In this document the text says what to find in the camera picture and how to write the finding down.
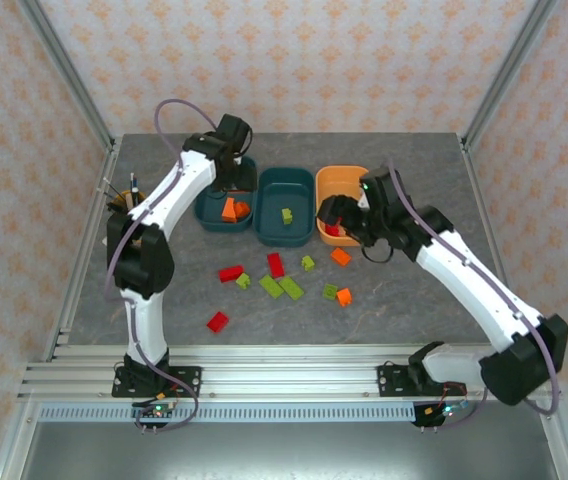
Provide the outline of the long green lego brick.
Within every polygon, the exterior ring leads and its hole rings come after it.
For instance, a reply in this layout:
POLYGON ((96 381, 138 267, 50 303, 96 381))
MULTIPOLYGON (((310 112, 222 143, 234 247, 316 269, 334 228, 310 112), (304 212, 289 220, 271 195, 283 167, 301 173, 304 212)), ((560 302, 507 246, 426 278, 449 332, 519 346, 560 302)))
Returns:
POLYGON ((278 282, 270 275, 265 275, 259 280, 260 286, 268 293, 273 299, 279 298, 284 294, 283 288, 278 282))
POLYGON ((304 295, 304 290, 290 276, 282 277, 279 285, 294 301, 299 300, 304 295))

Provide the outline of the orange plastic container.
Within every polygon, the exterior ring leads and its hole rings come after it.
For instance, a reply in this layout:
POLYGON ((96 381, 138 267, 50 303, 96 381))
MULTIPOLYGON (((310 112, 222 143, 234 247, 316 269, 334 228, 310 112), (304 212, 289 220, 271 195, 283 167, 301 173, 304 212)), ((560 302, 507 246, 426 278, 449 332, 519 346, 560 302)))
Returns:
MULTIPOLYGON (((345 195, 358 201, 362 191, 359 180, 367 172, 367 168, 357 165, 329 165, 321 168, 315 175, 316 207, 320 208, 322 202, 333 195, 345 195)), ((316 219, 317 230, 324 243, 334 247, 358 246, 342 227, 344 235, 333 237, 325 233, 324 225, 319 218, 316 219)))

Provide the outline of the teal plastic container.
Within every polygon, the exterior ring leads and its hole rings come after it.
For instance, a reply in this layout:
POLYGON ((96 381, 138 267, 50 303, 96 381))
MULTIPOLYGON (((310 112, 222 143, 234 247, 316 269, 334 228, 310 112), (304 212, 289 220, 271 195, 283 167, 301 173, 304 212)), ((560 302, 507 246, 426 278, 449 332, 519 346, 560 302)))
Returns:
POLYGON ((272 167, 258 179, 253 228, 258 240, 269 247, 299 248, 315 229, 315 184, 303 168, 272 167), (281 210, 292 211, 293 222, 284 225, 281 210))
POLYGON ((208 186, 195 200, 195 218, 206 231, 228 234, 240 233, 247 230, 252 224, 256 194, 257 190, 249 191, 236 186, 225 189, 218 189, 215 185, 208 186), (234 206, 243 203, 248 208, 246 214, 238 216, 234 222, 226 221, 223 218, 224 208, 229 199, 233 200, 234 206))

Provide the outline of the yellow pen cup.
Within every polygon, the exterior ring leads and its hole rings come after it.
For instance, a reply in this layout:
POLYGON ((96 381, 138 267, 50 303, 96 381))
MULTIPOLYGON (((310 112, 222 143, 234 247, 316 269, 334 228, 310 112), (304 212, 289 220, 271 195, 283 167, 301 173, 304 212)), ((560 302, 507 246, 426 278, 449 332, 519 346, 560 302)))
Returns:
MULTIPOLYGON (((134 207, 130 190, 125 190, 122 195, 116 195, 114 199, 117 199, 122 204, 125 204, 127 209, 128 209, 128 212, 134 207)), ((139 191, 139 203, 138 204, 140 204, 145 199, 146 199, 145 193, 142 192, 142 191, 139 191)))

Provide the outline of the grey metal sheet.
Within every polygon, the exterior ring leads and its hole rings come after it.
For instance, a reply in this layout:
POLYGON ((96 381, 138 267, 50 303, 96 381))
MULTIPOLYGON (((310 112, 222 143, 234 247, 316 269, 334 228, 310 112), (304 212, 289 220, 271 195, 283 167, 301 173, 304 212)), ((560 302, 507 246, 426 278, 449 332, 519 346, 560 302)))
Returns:
POLYGON ((558 480, 536 420, 484 414, 421 433, 402 423, 44 423, 21 480, 558 480))

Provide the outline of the aluminium table edge rail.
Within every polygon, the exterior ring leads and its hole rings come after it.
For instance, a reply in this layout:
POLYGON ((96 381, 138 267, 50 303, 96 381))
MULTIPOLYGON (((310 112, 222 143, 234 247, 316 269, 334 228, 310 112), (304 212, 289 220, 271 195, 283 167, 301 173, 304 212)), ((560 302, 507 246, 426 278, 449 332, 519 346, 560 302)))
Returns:
POLYGON ((75 262, 66 285, 65 295, 59 312, 52 323, 52 327, 45 344, 44 353, 41 357, 43 362, 50 362, 53 359, 53 354, 59 338, 71 331, 77 304, 81 295, 82 285, 90 262, 92 248, 98 233, 99 223, 104 209, 104 183, 106 180, 110 180, 112 178, 121 141, 121 136, 116 137, 105 149, 102 165, 98 171, 94 186, 90 190, 90 202, 86 210, 82 236, 78 241, 75 262))
POLYGON ((483 195, 482 190, 481 190, 481 185, 479 183, 479 177, 478 177, 477 171, 475 169, 475 166, 473 164, 473 160, 472 160, 472 156, 471 156, 469 146, 467 145, 465 138, 462 135, 458 134, 457 139, 458 139, 460 150, 461 150, 461 153, 462 153, 462 157, 463 157, 466 169, 467 169, 467 173, 468 173, 468 176, 469 176, 469 179, 470 179, 470 183, 471 183, 471 187, 472 187, 473 194, 474 194, 474 197, 475 197, 475 201, 476 201, 476 204, 478 206, 478 210, 479 210, 479 214, 480 214, 481 221, 482 221, 482 224, 483 224, 483 228, 484 228, 484 231, 485 231, 485 235, 487 237, 487 242, 488 242, 488 245, 489 245, 491 258, 492 258, 492 261, 493 261, 495 275, 506 287, 508 287, 510 290, 512 290, 512 287, 511 287, 510 282, 509 282, 508 275, 507 275, 506 270, 504 268, 503 260, 501 258, 499 246, 498 246, 497 239, 496 239, 496 236, 495 236, 495 231, 493 229, 493 226, 491 224, 491 220, 489 218, 489 212, 488 212, 487 204, 485 202, 485 198, 484 198, 484 195, 483 195))

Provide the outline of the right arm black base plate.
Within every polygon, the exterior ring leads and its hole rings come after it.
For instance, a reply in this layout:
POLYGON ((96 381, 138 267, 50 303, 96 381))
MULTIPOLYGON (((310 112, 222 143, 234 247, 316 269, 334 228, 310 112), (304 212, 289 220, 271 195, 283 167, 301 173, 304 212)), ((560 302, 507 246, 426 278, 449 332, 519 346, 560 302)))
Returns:
POLYGON ((437 382, 420 366, 383 364, 377 367, 376 372, 381 397, 441 397, 467 394, 465 384, 437 382))

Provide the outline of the wide aluminium mounting rail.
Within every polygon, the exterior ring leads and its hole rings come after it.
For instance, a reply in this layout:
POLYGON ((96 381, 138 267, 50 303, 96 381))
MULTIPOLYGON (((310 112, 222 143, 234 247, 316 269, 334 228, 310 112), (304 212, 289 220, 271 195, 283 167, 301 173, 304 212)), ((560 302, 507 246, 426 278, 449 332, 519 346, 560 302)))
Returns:
MULTIPOLYGON (((199 366, 203 402, 376 401, 377 366, 404 364, 415 345, 173 346, 170 362, 199 366)), ((121 345, 60 345, 27 365, 21 399, 97 401, 111 396, 121 345)))

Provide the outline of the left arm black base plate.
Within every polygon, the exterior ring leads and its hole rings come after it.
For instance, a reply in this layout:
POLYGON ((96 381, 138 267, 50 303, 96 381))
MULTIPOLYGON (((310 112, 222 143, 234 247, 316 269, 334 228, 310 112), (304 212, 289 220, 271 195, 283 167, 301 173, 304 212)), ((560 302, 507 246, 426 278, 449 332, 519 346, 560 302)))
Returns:
MULTIPOLYGON (((202 374, 200 367, 170 366, 168 374, 187 385, 196 397, 199 396, 202 374)), ((145 365, 135 364, 132 367, 118 365, 115 368, 111 390, 113 397, 148 399, 156 397, 160 393, 166 397, 176 397, 177 395, 186 398, 192 397, 183 386, 156 373, 145 365)))

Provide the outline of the short aluminium frame post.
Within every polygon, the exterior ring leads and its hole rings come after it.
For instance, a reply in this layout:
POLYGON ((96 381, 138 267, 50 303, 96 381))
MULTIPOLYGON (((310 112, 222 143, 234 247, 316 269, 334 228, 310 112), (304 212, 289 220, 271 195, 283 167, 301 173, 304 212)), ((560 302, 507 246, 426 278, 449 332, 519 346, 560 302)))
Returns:
POLYGON ((19 402, 0 444, 0 480, 20 480, 35 435, 41 404, 19 402))
POLYGON ((554 471, 558 480, 568 480, 568 401, 561 398, 552 416, 541 416, 554 471))

